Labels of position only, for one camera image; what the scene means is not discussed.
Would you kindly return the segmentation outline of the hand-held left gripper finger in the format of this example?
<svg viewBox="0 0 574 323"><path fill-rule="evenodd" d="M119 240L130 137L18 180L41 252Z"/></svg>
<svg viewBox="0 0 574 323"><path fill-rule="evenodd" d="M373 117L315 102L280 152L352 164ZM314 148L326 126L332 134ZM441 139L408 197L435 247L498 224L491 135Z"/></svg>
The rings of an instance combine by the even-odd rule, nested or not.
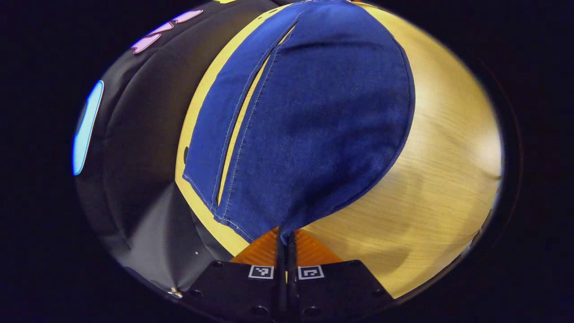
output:
<svg viewBox="0 0 574 323"><path fill-rule="evenodd" d="M360 260L303 265L302 255L292 233L287 248L289 323L360 323L395 304Z"/></svg>
<svg viewBox="0 0 574 323"><path fill-rule="evenodd" d="M186 297L189 308L212 323L283 322L286 270L278 229L253 241L230 261L210 262Z"/></svg>

